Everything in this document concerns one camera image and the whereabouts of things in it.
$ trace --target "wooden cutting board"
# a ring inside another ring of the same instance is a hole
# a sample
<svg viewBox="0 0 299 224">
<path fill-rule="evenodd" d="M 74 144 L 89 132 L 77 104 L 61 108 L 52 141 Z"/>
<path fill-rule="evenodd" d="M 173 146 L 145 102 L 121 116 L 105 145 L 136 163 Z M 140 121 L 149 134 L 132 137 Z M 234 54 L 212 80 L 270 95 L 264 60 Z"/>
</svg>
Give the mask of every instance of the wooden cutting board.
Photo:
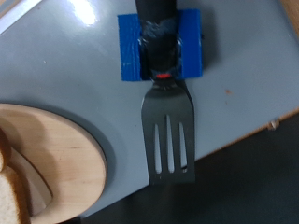
<svg viewBox="0 0 299 224">
<path fill-rule="evenodd" d="M 32 224 L 66 221 L 99 199 L 106 182 L 105 157 L 77 124 L 44 110 L 0 104 L 0 127 L 41 173 L 53 195 L 52 203 L 32 217 Z"/>
</svg>

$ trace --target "blue plastic piece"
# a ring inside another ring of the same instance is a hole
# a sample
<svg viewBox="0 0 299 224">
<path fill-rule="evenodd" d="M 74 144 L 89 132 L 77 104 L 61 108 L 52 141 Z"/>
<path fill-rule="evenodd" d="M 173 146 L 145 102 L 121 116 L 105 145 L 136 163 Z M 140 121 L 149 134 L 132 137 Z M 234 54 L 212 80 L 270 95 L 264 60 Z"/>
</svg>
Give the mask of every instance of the blue plastic piece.
<svg viewBox="0 0 299 224">
<path fill-rule="evenodd" d="M 201 20 L 198 9 L 178 12 L 178 35 L 181 50 L 181 71 L 177 79 L 202 75 Z M 141 75 L 139 38 L 140 23 L 137 14 L 120 15 L 121 80 L 149 80 Z"/>
</svg>

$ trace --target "spatula head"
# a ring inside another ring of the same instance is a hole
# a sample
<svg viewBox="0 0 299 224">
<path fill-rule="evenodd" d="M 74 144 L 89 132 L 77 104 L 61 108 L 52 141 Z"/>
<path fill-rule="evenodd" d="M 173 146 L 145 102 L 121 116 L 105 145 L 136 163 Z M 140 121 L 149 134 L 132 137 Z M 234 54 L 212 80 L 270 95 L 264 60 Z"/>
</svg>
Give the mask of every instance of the spatula head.
<svg viewBox="0 0 299 224">
<path fill-rule="evenodd" d="M 186 91 L 174 81 L 155 82 L 141 117 L 150 183 L 194 181 L 194 111 Z"/>
</svg>

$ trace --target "slotted spatula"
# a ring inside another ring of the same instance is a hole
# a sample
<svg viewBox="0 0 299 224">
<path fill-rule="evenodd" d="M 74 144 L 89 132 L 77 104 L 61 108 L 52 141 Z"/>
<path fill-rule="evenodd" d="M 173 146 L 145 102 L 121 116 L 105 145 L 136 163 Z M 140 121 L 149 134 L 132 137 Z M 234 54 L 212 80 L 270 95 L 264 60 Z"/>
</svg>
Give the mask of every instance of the slotted spatula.
<svg viewBox="0 0 299 224">
<path fill-rule="evenodd" d="M 142 110 L 151 184 L 194 180 L 192 99 L 176 84 L 179 72 L 176 0 L 135 0 L 142 27 L 142 73 L 153 80 Z"/>
</svg>

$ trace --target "gray surface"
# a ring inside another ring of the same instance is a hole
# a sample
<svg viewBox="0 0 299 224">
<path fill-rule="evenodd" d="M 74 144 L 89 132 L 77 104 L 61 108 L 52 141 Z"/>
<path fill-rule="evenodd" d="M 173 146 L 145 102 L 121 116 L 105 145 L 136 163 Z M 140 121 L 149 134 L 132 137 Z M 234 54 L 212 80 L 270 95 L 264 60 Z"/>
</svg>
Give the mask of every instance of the gray surface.
<svg viewBox="0 0 299 224">
<path fill-rule="evenodd" d="M 0 101 L 63 115 L 99 141 L 107 187 L 87 216 L 149 183 L 140 107 L 151 83 L 121 82 L 116 16 L 134 0 L 90 0 L 93 25 L 71 2 L 44 0 L 0 35 Z M 197 159 L 298 106 L 298 41 L 278 1 L 178 5 L 201 9 L 205 35 L 204 76 L 187 81 Z"/>
</svg>

